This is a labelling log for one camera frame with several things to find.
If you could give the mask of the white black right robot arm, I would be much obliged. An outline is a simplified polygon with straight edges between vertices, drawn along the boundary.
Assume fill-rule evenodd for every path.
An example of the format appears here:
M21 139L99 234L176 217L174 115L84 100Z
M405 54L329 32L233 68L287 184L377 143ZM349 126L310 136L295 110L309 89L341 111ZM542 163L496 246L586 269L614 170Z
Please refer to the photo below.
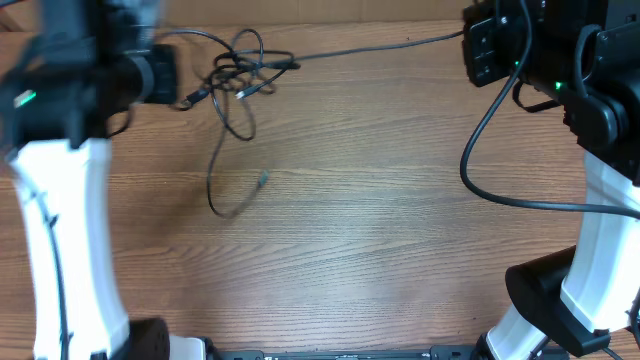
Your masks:
M477 1L463 13L463 55L478 87L502 97L542 92L536 114L560 109L576 147L560 170L583 202L533 200L475 185L473 133L459 165L463 184L490 202L573 212L574 245L510 267L511 301L478 340L477 359L581 357L607 350L619 330L639 331L639 5L635 1Z

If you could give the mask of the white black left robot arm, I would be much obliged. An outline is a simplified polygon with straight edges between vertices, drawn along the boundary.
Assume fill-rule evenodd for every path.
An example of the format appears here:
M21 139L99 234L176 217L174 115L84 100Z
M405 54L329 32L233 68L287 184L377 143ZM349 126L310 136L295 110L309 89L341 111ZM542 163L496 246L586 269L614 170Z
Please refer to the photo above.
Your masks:
M25 227L36 359L209 359L203 338L131 320L107 209L109 119L177 99L160 1L44 1L41 29L1 81L7 165Z

